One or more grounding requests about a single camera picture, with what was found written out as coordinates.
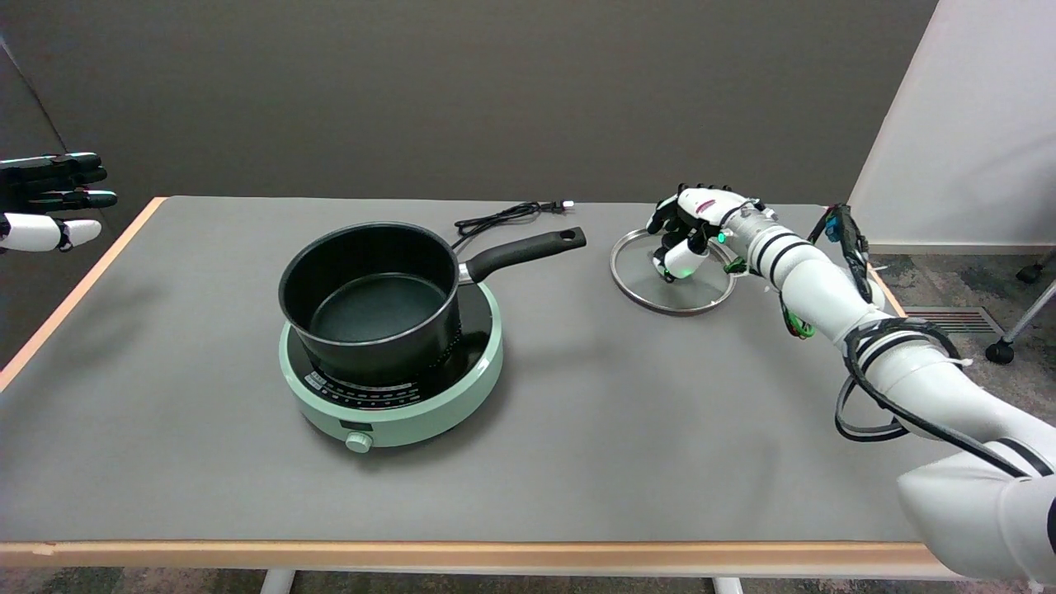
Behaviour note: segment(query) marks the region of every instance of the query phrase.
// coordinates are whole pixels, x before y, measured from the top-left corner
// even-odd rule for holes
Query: wooden table edge
[[[0,392],[51,337],[166,198],[155,198],[84,275],[15,357],[0,371]],[[870,275],[892,308],[887,285]],[[736,575],[899,575],[951,577],[921,543],[900,542],[333,542],[108,540],[0,542],[0,567],[359,567],[465,570],[680,570]]]
[[[39,350],[40,347],[51,337],[52,333],[55,332],[55,329],[62,323],[62,320],[70,315],[70,312],[73,311],[77,303],[80,302],[81,298],[83,298],[89,290],[92,289],[95,281],[99,280],[102,273],[107,272],[110,264],[117,259],[117,256],[122,249],[125,249],[125,246],[132,241],[135,234],[139,233],[143,225],[148,219],[150,219],[150,217],[155,210],[157,210],[165,200],[165,198],[155,198],[147,204],[147,207],[136,216],[128,228],[121,233],[116,241],[114,241],[114,244],[107,249],[106,254],[103,254],[101,258],[99,258],[99,261],[88,271],[84,278],[80,279],[80,282],[78,282],[77,285],[73,287],[73,291],[67,295],[65,299],[59,303],[59,307],[55,308],[52,315],[48,316],[44,323],[41,324],[40,328],[33,333],[33,336],[30,337],[25,345],[23,345],[22,348],[15,353],[15,356],[7,363],[7,365],[4,366],[3,370],[0,370],[0,392],[3,392],[7,386],[11,385],[11,383],[15,379],[15,376],[18,375],[18,372],[22,371],[25,364],[30,363],[30,359],[33,358],[33,355],[36,354],[37,350]]]

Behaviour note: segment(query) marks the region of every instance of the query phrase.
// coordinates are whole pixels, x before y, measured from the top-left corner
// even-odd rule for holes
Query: chair caster wheel
[[[1012,350],[1012,342],[998,340],[986,347],[986,358],[998,365],[1008,365],[1016,357],[1016,352]]]
[[[1018,273],[1016,273],[1016,278],[1026,284],[1034,284],[1039,278],[1041,278],[1041,266],[1037,264],[1023,266],[1022,268],[1019,268]]]

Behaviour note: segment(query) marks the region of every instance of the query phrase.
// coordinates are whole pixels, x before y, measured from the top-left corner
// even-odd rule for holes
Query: black cable
[[[52,120],[52,114],[48,113],[48,110],[44,109],[44,101],[40,100],[40,95],[37,94],[37,88],[30,81],[30,77],[22,72],[22,67],[19,66],[14,54],[11,53],[11,48],[7,47],[7,43],[3,39],[0,39],[0,48],[3,49],[5,54],[7,54],[7,59],[11,60],[11,64],[15,67],[15,72],[18,74],[18,77],[22,79],[22,83],[25,85],[25,90],[30,92],[30,96],[33,97],[33,101],[40,108],[40,113],[44,116],[44,120],[48,122],[48,126],[52,129],[52,133],[55,134],[55,140],[58,141],[59,146],[62,147],[62,152],[69,153],[70,149],[67,148],[65,140],[62,137],[62,134],[59,134],[59,129],[55,126],[55,122]]]
[[[862,341],[870,339],[879,340],[897,332],[916,332],[924,337],[935,339],[939,346],[945,349],[947,355],[951,358],[960,358],[961,356],[957,347],[955,347],[949,338],[931,322],[913,318],[883,319],[875,323],[866,324],[852,330],[844,339],[846,346],[844,365],[847,367],[847,371],[850,373],[854,383],[857,384],[867,394],[869,394],[869,396],[872,397],[876,404],[893,412],[900,420],[908,421],[936,438],[955,445],[979,458],[980,460],[992,464],[1013,478],[1018,479],[1026,477],[1025,472],[970,435],[961,433],[950,427],[931,423],[930,421],[927,421],[926,419],[895,404],[886,395],[881,393],[881,391],[866,378],[865,370],[862,368],[862,361],[859,353]]]
[[[899,345],[902,345],[904,342],[909,342],[911,340],[922,340],[927,344],[930,344],[927,337],[921,336],[919,334],[908,334],[899,336],[897,338],[892,338],[890,340],[885,341],[874,351],[869,353],[869,356],[866,357],[865,361],[862,363],[862,371],[864,373],[868,373],[869,366],[872,365],[874,360],[880,358],[880,355],[886,353],[887,351],[891,350],[892,348]],[[856,353],[857,356],[861,357],[862,355],[864,355],[865,352],[869,349],[869,347],[871,347],[875,341],[876,339],[868,341],[863,340],[863,344],[859,346],[859,350]],[[854,388],[856,387],[857,387],[857,382],[854,380],[854,377],[848,375],[847,380],[844,382],[844,387],[841,388],[840,390],[840,395],[836,396],[836,413],[834,415],[834,421],[836,424],[836,431],[838,431],[841,435],[847,438],[852,442],[876,443],[876,442],[887,442],[890,440],[897,440],[903,435],[909,434],[909,430],[903,427],[901,423],[899,423],[898,416],[892,417],[891,422],[888,423],[887,425],[882,425],[878,427],[860,427],[857,425],[848,423],[844,419],[844,407],[847,406],[847,401],[850,400],[851,393],[854,391]]]
[[[851,218],[851,207],[846,204],[833,204],[825,209],[825,215],[817,220],[817,224],[807,236],[807,241],[817,243],[822,233],[828,235],[828,223],[835,220],[835,228],[838,237],[829,236],[833,241],[840,242],[840,249],[847,262],[847,268],[851,272],[854,286],[859,295],[865,302],[872,301],[872,287],[869,285],[868,268],[866,263],[869,260],[869,242],[857,228],[854,219]]]
[[[461,245],[464,242],[468,241],[469,238],[478,236],[484,231],[501,225],[503,223],[508,223],[514,219],[522,219],[524,217],[529,217],[531,215],[538,215],[540,212],[564,212],[572,207],[572,202],[566,200],[564,202],[522,202],[516,206],[511,206],[502,212],[496,212],[494,215],[489,215],[487,217],[479,217],[476,219],[465,219],[463,221],[455,221],[455,227],[458,229],[458,241],[451,244],[451,248],[454,249]]]

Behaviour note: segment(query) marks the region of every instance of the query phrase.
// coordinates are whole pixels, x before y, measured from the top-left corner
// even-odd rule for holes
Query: carpet floor
[[[1003,328],[1052,281],[1035,285],[1015,278],[1027,257],[878,256],[880,274],[904,305],[981,305]],[[995,395],[1056,424],[1056,308],[1038,315],[1016,341],[1006,367],[986,360],[994,336],[954,335],[966,373]],[[0,570],[0,592],[19,594],[248,594],[260,590],[263,571],[139,568]],[[746,579],[748,594],[1026,594],[1025,582]],[[491,577],[298,572],[295,594],[689,594],[713,592],[699,578]]]

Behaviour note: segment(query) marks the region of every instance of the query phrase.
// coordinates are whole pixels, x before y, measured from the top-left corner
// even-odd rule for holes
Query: table leg
[[[715,594],[744,594],[739,577],[713,577],[712,584],[715,586]]]
[[[289,594],[296,573],[296,570],[268,570],[264,576],[264,586],[261,586],[261,594]]]

